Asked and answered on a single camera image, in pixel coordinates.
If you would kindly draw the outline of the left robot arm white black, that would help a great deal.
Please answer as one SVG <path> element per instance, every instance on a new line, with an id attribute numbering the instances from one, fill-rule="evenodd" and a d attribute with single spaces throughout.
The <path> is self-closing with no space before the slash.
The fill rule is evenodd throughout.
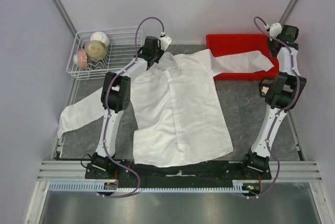
<path id="1" fill-rule="evenodd" d="M 91 158 L 91 166 L 102 178 L 111 178 L 117 165 L 110 158 L 115 154 L 115 143 L 121 117 L 130 104 L 131 82 L 158 63 L 172 39 L 167 35 L 159 38 L 147 36 L 144 45 L 122 70 L 105 75 L 101 94 L 104 108 L 100 140 Z"/>

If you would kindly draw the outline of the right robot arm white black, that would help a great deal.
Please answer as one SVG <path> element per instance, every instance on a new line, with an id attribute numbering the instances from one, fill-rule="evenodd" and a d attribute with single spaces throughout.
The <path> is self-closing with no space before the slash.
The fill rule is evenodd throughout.
<path id="1" fill-rule="evenodd" d="M 295 40 L 299 29 L 279 23 L 266 24 L 264 28 L 269 37 L 266 42 L 270 55 L 277 58 L 279 72 L 273 80 L 263 79 L 259 83 L 260 95 L 265 98 L 267 106 L 257 139 L 239 167 L 241 175 L 247 179 L 268 169 L 272 145 L 280 125 L 295 107 L 307 83 L 298 70 L 298 44 Z"/>

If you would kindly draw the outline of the white button shirt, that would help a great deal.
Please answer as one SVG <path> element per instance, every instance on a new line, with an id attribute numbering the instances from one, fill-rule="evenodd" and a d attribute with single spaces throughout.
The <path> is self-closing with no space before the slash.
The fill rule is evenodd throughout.
<path id="1" fill-rule="evenodd" d="M 268 71 L 260 51 L 215 57 L 166 52 L 159 63 L 133 79 L 130 100 L 138 129 L 133 159 L 157 167 L 196 164 L 233 151 L 214 77 L 221 73 Z"/>

